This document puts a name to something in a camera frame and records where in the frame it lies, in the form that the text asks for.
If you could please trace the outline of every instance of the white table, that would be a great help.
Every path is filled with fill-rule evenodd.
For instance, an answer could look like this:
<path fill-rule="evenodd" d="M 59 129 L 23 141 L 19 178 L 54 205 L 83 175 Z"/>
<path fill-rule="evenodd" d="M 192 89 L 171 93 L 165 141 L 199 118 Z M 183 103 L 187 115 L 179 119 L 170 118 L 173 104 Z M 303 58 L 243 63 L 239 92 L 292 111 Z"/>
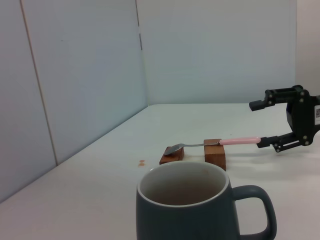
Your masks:
<path fill-rule="evenodd" d="M 136 184 L 167 146 L 204 139 L 289 133 L 285 106 L 251 112 L 248 104 L 153 105 L 0 205 L 1 240 L 135 240 Z M 320 238 L 320 139 L 276 153 L 226 146 L 233 187 L 258 185 L 273 202 L 278 240 Z M 140 160 L 145 166 L 138 167 Z M 204 161 L 202 147 L 185 161 Z M 240 231 L 266 226 L 258 199 L 236 202 Z"/>

